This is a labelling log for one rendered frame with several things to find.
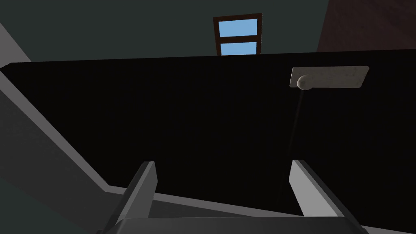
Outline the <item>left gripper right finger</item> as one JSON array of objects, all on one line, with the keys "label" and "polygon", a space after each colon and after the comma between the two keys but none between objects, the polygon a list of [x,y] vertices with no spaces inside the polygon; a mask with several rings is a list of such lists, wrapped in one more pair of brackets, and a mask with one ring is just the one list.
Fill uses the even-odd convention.
[{"label": "left gripper right finger", "polygon": [[305,217],[346,217],[345,208],[304,160],[293,160],[289,183]]}]

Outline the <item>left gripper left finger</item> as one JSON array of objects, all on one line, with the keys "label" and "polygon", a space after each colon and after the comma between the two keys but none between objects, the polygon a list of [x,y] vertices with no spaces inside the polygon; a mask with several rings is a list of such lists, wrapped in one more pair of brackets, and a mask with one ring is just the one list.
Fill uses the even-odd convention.
[{"label": "left gripper left finger", "polygon": [[128,218],[147,218],[157,183],[155,162],[143,162],[111,216],[110,224]]}]

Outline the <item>black door leaf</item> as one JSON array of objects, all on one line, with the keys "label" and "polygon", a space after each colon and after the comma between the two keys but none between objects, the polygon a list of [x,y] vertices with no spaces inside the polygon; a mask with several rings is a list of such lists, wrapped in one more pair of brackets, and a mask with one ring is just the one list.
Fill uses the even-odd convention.
[{"label": "black door leaf", "polygon": [[[294,67],[369,66],[360,88]],[[416,50],[10,63],[1,72],[112,186],[300,215],[304,160],[364,226],[416,233]]]}]

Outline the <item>window with dark frame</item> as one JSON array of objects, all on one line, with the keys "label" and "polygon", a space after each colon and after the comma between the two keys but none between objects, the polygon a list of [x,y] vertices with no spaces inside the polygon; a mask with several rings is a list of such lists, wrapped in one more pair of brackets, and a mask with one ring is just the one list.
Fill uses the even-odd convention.
[{"label": "window with dark frame", "polygon": [[218,56],[261,54],[262,13],[214,17]]}]

